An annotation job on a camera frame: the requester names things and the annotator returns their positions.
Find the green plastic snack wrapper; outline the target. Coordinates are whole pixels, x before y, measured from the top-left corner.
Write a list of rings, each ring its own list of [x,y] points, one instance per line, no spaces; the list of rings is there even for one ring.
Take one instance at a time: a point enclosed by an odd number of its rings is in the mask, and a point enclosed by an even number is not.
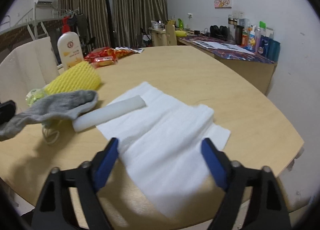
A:
[[[47,96],[47,92],[41,89],[32,89],[25,98],[25,101],[29,107],[31,107],[36,101]]]

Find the light blue face mask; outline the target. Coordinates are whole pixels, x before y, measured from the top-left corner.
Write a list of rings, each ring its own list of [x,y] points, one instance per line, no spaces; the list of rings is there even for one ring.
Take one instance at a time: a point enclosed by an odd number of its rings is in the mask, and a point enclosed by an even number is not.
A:
[[[60,137],[58,126],[60,120],[50,120],[42,123],[42,135],[47,145],[53,145]]]

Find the grey sock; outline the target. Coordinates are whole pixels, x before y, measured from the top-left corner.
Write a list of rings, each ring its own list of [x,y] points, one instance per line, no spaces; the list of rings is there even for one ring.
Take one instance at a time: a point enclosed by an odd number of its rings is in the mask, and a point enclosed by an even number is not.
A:
[[[75,120],[92,110],[97,102],[98,93],[94,90],[48,95],[1,125],[1,141],[14,138],[27,125],[41,123],[48,128],[55,120]]]

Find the white foam tube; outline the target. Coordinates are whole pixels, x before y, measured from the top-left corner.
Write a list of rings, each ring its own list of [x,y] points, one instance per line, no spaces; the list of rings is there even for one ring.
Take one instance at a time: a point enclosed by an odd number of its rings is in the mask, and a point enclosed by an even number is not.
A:
[[[146,103],[140,96],[131,97],[78,117],[72,122],[73,129],[75,132],[81,132],[144,107]]]

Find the yellow foam fruit net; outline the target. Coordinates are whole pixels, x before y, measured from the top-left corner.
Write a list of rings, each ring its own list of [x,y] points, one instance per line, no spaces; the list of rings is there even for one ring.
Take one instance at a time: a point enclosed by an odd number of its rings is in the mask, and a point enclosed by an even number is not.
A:
[[[97,90],[101,84],[101,77],[86,61],[80,62],[64,71],[51,83],[45,86],[48,95],[69,93],[77,90]]]

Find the white foam sheet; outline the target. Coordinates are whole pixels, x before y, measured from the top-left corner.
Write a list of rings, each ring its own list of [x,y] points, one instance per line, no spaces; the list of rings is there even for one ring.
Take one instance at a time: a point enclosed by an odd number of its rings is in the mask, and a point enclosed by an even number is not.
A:
[[[119,140],[118,153],[126,171],[167,217],[175,216],[199,190],[209,174],[201,142],[210,138],[224,149],[230,131],[213,122],[206,105],[189,106],[147,82],[118,97],[140,96],[146,107],[98,126],[107,139]]]

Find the white lotion pump bottle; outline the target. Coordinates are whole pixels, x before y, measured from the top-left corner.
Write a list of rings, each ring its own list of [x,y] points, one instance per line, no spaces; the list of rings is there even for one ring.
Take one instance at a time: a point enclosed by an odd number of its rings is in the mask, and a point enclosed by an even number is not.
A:
[[[67,20],[68,17],[62,19],[62,35],[57,41],[57,49],[64,70],[68,70],[84,60],[80,38],[77,33],[71,31]]]

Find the metal bunk bed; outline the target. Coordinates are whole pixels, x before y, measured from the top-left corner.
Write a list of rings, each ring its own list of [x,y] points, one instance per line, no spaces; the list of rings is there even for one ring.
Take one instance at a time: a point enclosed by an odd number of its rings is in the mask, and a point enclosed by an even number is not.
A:
[[[37,40],[49,36],[49,32],[62,29],[62,19],[80,14],[80,10],[55,9],[53,18],[35,19],[22,21],[21,18],[16,25],[1,31],[1,52],[12,50],[14,45],[27,39]]]

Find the red snack packet front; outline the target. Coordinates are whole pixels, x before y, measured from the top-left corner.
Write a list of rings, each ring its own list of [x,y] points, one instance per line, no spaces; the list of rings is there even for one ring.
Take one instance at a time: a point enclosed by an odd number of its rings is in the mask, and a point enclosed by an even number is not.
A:
[[[94,68],[112,66],[117,63],[117,59],[114,57],[95,57],[91,61],[91,65]]]

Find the white air conditioner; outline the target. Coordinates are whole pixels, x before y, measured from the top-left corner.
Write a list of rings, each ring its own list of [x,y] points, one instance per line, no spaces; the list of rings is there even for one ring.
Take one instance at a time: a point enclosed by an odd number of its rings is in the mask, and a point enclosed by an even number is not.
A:
[[[54,8],[52,1],[33,0],[34,8]]]

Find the red snack packet pile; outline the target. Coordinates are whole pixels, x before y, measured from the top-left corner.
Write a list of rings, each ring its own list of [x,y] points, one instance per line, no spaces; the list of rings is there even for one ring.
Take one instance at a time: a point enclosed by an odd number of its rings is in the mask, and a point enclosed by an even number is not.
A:
[[[98,48],[93,50],[92,52],[88,53],[84,60],[92,62],[94,58],[112,58],[112,59],[119,59],[126,57],[130,54],[140,54],[144,51],[143,48],[132,49],[129,47],[104,47]]]

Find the teal box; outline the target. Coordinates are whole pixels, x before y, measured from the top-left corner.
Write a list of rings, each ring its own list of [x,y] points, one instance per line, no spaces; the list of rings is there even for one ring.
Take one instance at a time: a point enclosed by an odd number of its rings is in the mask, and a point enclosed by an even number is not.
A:
[[[267,58],[273,62],[278,62],[280,55],[280,42],[270,39],[268,43]]]

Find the wooden desk with drawers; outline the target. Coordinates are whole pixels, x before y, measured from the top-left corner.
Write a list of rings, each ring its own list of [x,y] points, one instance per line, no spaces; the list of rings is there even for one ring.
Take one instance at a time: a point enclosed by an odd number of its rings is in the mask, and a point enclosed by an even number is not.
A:
[[[154,29],[150,27],[149,32],[151,34],[152,45],[154,47],[177,45],[176,39],[171,38],[170,36],[167,37],[165,29]]]

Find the wooden smiley chair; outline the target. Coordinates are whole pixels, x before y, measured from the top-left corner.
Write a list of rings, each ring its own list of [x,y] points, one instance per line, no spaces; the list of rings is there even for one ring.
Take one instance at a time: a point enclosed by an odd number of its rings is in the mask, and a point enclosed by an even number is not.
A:
[[[175,26],[171,24],[165,25],[165,33],[167,37],[167,44],[169,46],[176,46],[177,45],[177,38],[175,33]]]

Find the steel thermos flask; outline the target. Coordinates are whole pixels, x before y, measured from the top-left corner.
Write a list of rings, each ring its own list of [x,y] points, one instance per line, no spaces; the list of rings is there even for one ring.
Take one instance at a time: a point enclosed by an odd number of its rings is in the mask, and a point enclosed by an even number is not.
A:
[[[233,15],[228,16],[228,40],[235,43],[235,33],[238,25],[238,19]]]

